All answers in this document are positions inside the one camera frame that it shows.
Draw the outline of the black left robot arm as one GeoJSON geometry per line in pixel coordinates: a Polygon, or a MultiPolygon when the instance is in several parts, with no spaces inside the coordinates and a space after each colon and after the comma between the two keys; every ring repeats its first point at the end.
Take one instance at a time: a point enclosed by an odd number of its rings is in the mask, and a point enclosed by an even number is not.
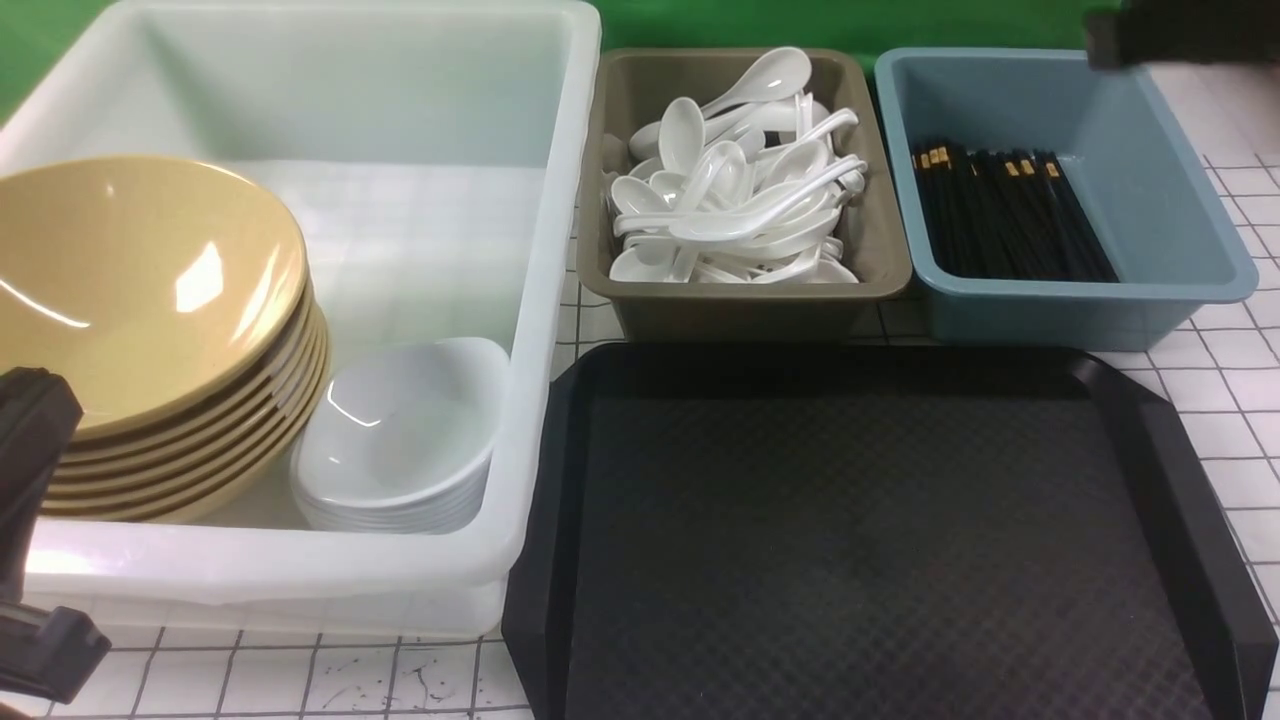
{"type": "Polygon", "coordinates": [[[52,474],[83,411],[68,382],[42,368],[1,378],[1,688],[68,705],[113,643],[78,609],[24,603],[26,562],[52,474]]]}

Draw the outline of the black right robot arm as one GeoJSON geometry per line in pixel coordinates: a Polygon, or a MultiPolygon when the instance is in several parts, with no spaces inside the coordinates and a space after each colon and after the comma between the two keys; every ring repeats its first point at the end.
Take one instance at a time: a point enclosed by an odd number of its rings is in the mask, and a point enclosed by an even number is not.
{"type": "Polygon", "coordinates": [[[1276,1],[1123,1],[1082,17],[1088,63],[1277,67],[1276,1]]]}

